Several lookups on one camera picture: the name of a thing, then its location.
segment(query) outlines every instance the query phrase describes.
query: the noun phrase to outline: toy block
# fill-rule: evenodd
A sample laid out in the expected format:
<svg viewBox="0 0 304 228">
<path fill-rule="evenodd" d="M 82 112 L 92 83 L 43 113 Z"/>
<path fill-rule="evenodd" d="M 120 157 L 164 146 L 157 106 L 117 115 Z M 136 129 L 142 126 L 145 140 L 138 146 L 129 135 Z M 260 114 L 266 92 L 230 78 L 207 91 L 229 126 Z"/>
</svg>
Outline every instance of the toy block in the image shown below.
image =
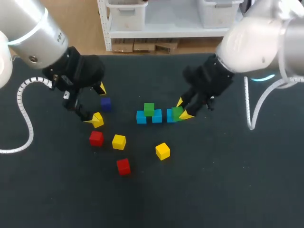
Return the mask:
<svg viewBox="0 0 304 228">
<path fill-rule="evenodd" d="M 116 163 L 117 163 L 118 172 L 121 176 L 131 173 L 129 160 L 127 158 L 118 160 Z"/>
<path fill-rule="evenodd" d="M 146 124 L 147 123 L 147 117 L 144 116 L 144 111 L 137 111 L 136 122 L 138 124 Z"/>
<path fill-rule="evenodd" d="M 172 108 L 172 118 L 174 121 L 181 121 L 180 115 L 184 112 L 182 107 L 174 107 Z"/>
<path fill-rule="evenodd" d="M 101 110 L 104 112 L 110 112 L 112 110 L 111 99 L 109 97 L 100 99 Z"/>
<path fill-rule="evenodd" d="M 112 141 L 113 149 L 124 150 L 126 144 L 126 138 L 123 135 L 116 134 Z"/>
<path fill-rule="evenodd" d="M 144 103 L 143 111 L 145 116 L 154 116 L 154 103 Z"/>
<path fill-rule="evenodd" d="M 154 116 L 152 116 L 152 123 L 161 123 L 162 122 L 162 110 L 154 110 Z"/>
<path fill-rule="evenodd" d="M 164 160 L 170 157 L 170 148 L 167 146 L 166 143 L 162 143 L 155 147 L 156 155 L 160 160 Z"/>
<path fill-rule="evenodd" d="M 101 147 L 104 143 L 104 135 L 102 132 L 92 132 L 90 136 L 91 146 Z"/>
<path fill-rule="evenodd" d="M 167 109 L 167 122 L 168 123 L 176 123 L 172 117 L 172 109 Z"/>
<path fill-rule="evenodd" d="M 94 113 L 92 120 L 88 120 L 88 121 L 84 121 L 84 122 L 93 124 L 94 128 L 104 125 L 104 120 L 103 120 L 102 116 L 100 115 L 100 113 Z"/>
</svg>

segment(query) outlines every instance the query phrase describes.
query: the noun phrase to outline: plastic container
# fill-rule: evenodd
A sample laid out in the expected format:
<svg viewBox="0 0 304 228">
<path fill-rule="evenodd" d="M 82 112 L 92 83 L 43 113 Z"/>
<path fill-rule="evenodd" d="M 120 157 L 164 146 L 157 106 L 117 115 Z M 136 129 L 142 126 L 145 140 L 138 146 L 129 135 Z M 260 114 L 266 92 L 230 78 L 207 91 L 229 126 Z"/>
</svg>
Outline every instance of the plastic container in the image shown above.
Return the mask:
<svg viewBox="0 0 304 228">
<path fill-rule="evenodd" d="M 228 28 L 244 0 L 197 0 L 199 16 L 204 28 Z"/>
<path fill-rule="evenodd" d="M 112 15 L 112 25 L 115 26 L 117 31 L 141 31 L 145 26 L 146 7 L 148 2 L 141 4 L 110 4 Z"/>
</svg>

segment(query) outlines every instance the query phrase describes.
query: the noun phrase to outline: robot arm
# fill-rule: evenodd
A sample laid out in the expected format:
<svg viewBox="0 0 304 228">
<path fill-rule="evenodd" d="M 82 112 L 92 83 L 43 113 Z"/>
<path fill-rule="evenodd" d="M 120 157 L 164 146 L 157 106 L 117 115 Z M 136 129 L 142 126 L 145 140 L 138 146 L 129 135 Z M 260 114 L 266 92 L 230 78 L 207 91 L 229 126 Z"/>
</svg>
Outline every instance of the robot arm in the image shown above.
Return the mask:
<svg viewBox="0 0 304 228">
<path fill-rule="evenodd" d="M 304 8 L 298 0 L 257 0 L 243 19 L 231 27 L 216 53 L 197 68 L 183 72 L 190 84 L 177 104 L 181 119 L 195 117 L 232 83 L 235 74 L 263 78 L 283 71 L 304 75 Z M 186 107 L 198 95 L 197 101 Z"/>
<path fill-rule="evenodd" d="M 13 63 L 7 43 L 7 37 L 0 31 L 0 88 L 9 81 L 13 70 Z"/>
<path fill-rule="evenodd" d="M 105 94 L 104 66 L 98 56 L 82 56 L 68 47 L 68 38 L 38 0 L 1 0 L 0 7 L 0 88 L 10 78 L 12 62 L 8 47 L 31 68 L 42 69 L 52 89 L 65 92 L 63 105 L 82 121 L 92 114 L 78 101 L 85 87 Z"/>
</svg>

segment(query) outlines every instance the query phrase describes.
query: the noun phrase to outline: dark blue cube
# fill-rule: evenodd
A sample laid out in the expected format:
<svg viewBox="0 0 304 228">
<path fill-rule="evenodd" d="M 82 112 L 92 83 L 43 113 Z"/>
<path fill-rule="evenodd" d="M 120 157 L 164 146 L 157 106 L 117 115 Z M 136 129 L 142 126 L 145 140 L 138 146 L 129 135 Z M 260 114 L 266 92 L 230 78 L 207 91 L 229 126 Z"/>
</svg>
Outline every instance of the dark blue cube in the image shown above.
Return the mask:
<svg viewBox="0 0 304 228">
<path fill-rule="evenodd" d="M 110 112 L 112 110 L 111 99 L 109 97 L 101 98 L 101 110 L 104 112 Z"/>
</svg>

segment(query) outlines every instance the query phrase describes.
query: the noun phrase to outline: black mat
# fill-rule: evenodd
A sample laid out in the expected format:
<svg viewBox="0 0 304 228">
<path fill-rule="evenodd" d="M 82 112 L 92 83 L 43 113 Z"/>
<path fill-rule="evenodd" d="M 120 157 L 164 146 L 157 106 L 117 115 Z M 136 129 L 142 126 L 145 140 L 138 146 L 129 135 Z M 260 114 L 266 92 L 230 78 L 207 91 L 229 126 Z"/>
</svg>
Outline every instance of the black mat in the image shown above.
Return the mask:
<svg viewBox="0 0 304 228">
<path fill-rule="evenodd" d="M 299 228 L 304 226 L 304 87 L 277 90 L 257 127 L 246 124 L 243 78 L 217 99 L 215 111 L 175 124 L 137 125 L 136 110 L 154 102 L 163 112 L 188 85 L 181 71 L 206 55 L 101 57 L 114 110 L 103 114 L 102 149 L 89 144 L 93 127 L 61 105 L 63 94 L 30 85 L 24 105 L 35 138 L 25 151 L 0 156 L 3 228 Z M 42 76 L 20 59 L 0 90 L 0 145 L 22 145 L 28 132 L 16 104 L 21 82 Z M 250 82 L 252 104 L 271 82 Z M 91 110 L 99 98 L 81 97 Z M 114 151 L 114 134 L 127 138 Z M 171 157 L 160 161 L 155 146 Z M 116 161 L 129 158 L 120 177 Z"/>
</svg>

